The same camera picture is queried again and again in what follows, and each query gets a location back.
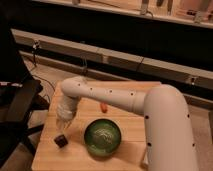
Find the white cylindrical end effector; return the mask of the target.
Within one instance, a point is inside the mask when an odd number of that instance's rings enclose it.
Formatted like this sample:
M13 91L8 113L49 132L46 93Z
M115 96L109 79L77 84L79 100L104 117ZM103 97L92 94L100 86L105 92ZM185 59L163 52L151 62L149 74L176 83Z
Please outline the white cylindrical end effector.
M72 123L73 115L70 113L58 114L56 117L56 126L59 131L65 131Z

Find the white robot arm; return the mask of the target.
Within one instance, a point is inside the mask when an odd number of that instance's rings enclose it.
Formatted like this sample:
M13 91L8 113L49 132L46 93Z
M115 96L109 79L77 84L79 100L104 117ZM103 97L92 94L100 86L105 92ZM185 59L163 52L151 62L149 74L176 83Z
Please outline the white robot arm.
M148 92L103 88L77 76L63 80L60 90L58 121L71 122L83 97L141 115L145 119L149 171L199 171L187 102L177 88L168 84Z

